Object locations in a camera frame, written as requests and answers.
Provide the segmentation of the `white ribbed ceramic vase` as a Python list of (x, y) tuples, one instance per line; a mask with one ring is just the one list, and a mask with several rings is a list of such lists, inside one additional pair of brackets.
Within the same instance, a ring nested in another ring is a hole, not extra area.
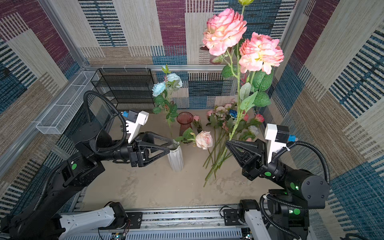
[(170, 152), (167, 157), (169, 159), (170, 166), (174, 172), (181, 172), (184, 168), (183, 153), (180, 143), (173, 140), (173, 144), (169, 146)]

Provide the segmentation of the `large blush pink rose stem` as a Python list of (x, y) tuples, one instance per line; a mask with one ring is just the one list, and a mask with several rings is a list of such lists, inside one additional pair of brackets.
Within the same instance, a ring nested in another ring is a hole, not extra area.
[(211, 132), (202, 131), (196, 135), (191, 128), (188, 128), (181, 136), (175, 138), (175, 141), (185, 144), (188, 142), (193, 142), (198, 148), (203, 150), (208, 150), (213, 146), (214, 143)]

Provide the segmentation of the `white and pale blue rose stem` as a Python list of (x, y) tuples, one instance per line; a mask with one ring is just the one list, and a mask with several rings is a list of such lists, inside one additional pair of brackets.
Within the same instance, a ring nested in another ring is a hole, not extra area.
[(171, 129), (172, 123), (178, 117), (178, 106), (172, 100), (172, 94), (180, 90), (183, 86), (181, 77), (172, 73), (168, 65), (162, 66), (162, 71), (165, 74), (164, 81), (157, 83), (152, 88), (152, 95), (154, 97), (155, 107), (153, 108), (154, 114), (164, 112), (166, 121)]

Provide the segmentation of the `pink peony double stem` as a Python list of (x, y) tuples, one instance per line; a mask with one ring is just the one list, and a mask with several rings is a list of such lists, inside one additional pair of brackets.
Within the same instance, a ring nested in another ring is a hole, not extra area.
[[(248, 112), (271, 104), (267, 90), (272, 84), (274, 70), (284, 61), (280, 40), (253, 32), (249, 38), (245, 8), (252, 1), (239, 1), (241, 11), (226, 8), (207, 20), (203, 49), (211, 55), (212, 64), (222, 64), (223, 78), (236, 81), (238, 120), (227, 141), (239, 139), (251, 141), (255, 138), (249, 126), (259, 126), (257, 120), (249, 120)], [(225, 144), (219, 160), (211, 167), (205, 178), (207, 183), (216, 177), (217, 171), (230, 156)]]

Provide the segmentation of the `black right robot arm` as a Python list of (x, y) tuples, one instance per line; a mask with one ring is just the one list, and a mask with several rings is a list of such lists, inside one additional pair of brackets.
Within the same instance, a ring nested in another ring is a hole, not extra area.
[[(293, 169), (280, 157), (296, 146), (313, 151), (320, 159), (324, 175), (304, 169)], [(241, 200), (238, 216), (247, 224), (255, 240), (305, 240), (309, 232), (309, 210), (325, 208), (330, 194), (330, 170), (323, 154), (315, 146), (303, 142), (288, 142), (267, 162), (267, 144), (228, 141), (227, 149), (242, 168), (248, 180), (265, 178), (280, 186), (269, 190), (259, 201)]]

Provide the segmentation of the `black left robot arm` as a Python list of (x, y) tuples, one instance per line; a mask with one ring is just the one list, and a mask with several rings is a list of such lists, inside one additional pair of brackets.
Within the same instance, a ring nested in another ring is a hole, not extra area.
[(103, 161), (145, 167), (170, 152), (173, 141), (153, 132), (139, 133), (131, 142), (113, 141), (96, 123), (81, 126), (72, 136), (77, 153), (57, 165), (42, 191), (18, 215), (2, 218), (1, 233), (12, 240), (57, 240), (67, 232), (58, 211), (75, 194), (105, 171)]

